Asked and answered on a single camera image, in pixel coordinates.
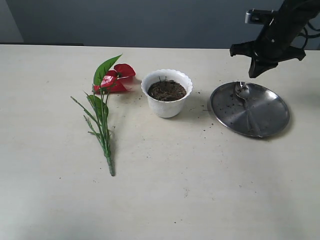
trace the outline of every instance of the black cable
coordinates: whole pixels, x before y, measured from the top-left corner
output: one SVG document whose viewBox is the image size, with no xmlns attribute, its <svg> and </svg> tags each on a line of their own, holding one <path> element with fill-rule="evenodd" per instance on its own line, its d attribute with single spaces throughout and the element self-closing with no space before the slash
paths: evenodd
<svg viewBox="0 0 320 240">
<path fill-rule="evenodd" d="M 315 0 L 306 0 L 306 1 L 303 1 L 303 2 L 301 2 L 301 3 L 299 3 L 299 4 L 297 4 L 295 7 L 293 7 L 293 8 L 291 9 L 291 12 L 293 12 L 294 10 L 300 8 L 301 6 L 305 5 L 306 3 L 313 2 L 313 1 L 315 1 Z"/>
<path fill-rule="evenodd" d="M 308 30 L 304 27 L 303 28 L 303 30 L 304 30 L 304 34 L 305 34 L 305 36 L 306 36 L 306 38 L 305 38 L 305 40 L 304 40 L 304 44 L 303 44 L 303 46 L 301 47 L 301 49 L 305 49 L 305 47 L 307 46 L 307 44 L 308 44 Z"/>
<path fill-rule="evenodd" d="M 320 37 L 320 33 L 317 33 L 315 35 L 305 35 L 303 33 L 299 33 L 298 36 L 302 36 L 306 39 L 316 39 L 316 38 L 319 38 Z"/>
<path fill-rule="evenodd" d="M 309 21 L 308 21 L 307 25 L 308 25 L 308 27 L 311 28 L 313 31 L 320 32 L 320 29 L 316 29 Z"/>
</svg>

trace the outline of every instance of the green leaf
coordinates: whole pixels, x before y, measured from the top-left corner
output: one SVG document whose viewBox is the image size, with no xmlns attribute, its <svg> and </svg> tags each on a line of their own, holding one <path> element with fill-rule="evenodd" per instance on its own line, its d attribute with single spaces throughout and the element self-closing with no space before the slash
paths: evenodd
<svg viewBox="0 0 320 240">
<path fill-rule="evenodd" d="M 95 135 L 96 137 L 100 138 L 100 133 L 93 132 L 93 131 L 88 131 L 88 133 Z"/>
<path fill-rule="evenodd" d="M 95 95 L 88 95 L 86 98 L 88 99 L 88 101 L 90 102 L 91 106 L 93 107 L 93 110 L 96 112 L 100 122 L 103 121 L 103 119 L 102 119 L 102 107 L 103 107 L 104 117 L 105 118 L 108 117 L 109 108 L 104 102 L 101 103 L 101 99 L 99 97 L 97 97 Z"/>
<path fill-rule="evenodd" d="M 113 58 L 108 59 L 104 63 L 102 63 L 95 71 L 94 77 L 93 77 L 93 84 L 96 86 L 100 86 L 102 79 L 106 75 L 106 73 L 109 71 L 109 69 L 116 63 L 116 61 L 122 56 L 115 56 Z"/>
<path fill-rule="evenodd" d="M 98 124 L 98 122 L 97 122 L 97 120 L 95 119 L 95 117 L 92 116 L 92 114 L 91 114 L 80 102 L 78 102 L 73 96 L 70 96 L 70 97 L 71 97 L 71 99 L 72 99 L 73 101 L 75 101 L 80 107 L 82 107 L 82 109 L 84 110 L 84 112 L 85 112 L 96 124 Z"/>
</svg>

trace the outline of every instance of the metal plate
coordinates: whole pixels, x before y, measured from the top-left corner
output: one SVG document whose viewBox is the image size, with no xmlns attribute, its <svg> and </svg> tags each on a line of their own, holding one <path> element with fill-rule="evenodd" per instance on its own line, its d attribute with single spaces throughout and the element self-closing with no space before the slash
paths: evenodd
<svg viewBox="0 0 320 240">
<path fill-rule="evenodd" d="M 245 84 L 250 91 L 247 103 L 261 130 L 261 137 L 269 137 L 281 132 L 290 120 L 286 103 L 264 86 L 250 82 Z M 229 82 L 214 90 L 208 102 L 208 110 L 233 131 L 258 137 L 248 120 L 243 100 L 239 99 L 234 92 L 235 85 L 235 82 Z"/>
</svg>

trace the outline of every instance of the white pot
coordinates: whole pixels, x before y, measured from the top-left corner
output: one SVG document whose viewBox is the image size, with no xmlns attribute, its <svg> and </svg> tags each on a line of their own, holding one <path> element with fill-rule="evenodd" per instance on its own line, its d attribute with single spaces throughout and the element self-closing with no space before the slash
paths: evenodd
<svg viewBox="0 0 320 240">
<path fill-rule="evenodd" d="M 176 101 L 160 101 L 152 98 L 148 95 L 148 90 L 152 84 L 164 80 L 174 80 L 181 84 L 186 91 L 186 95 Z M 160 69 L 149 73 L 141 83 L 143 93 L 147 96 L 149 107 L 152 111 L 161 118 L 172 118 L 180 113 L 182 110 L 186 98 L 192 91 L 193 84 L 191 79 L 184 73 L 172 69 Z"/>
</svg>

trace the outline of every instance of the wall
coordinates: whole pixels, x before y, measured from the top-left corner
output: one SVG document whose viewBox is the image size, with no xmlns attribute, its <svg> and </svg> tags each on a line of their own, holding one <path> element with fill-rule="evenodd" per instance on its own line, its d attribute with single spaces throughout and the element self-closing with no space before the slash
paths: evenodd
<svg viewBox="0 0 320 240">
<path fill-rule="evenodd" d="M 0 0 L 0 43 L 22 43 L 23 41 L 6 0 Z"/>
<path fill-rule="evenodd" d="M 281 0 L 7 0 L 29 43 L 87 46 L 229 48 L 256 39 L 248 9 L 279 9 Z M 320 20 L 314 21 L 319 27 Z M 310 40 L 316 49 L 319 40 Z M 303 39 L 296 41 L 302 46 Z"/>
</svg>

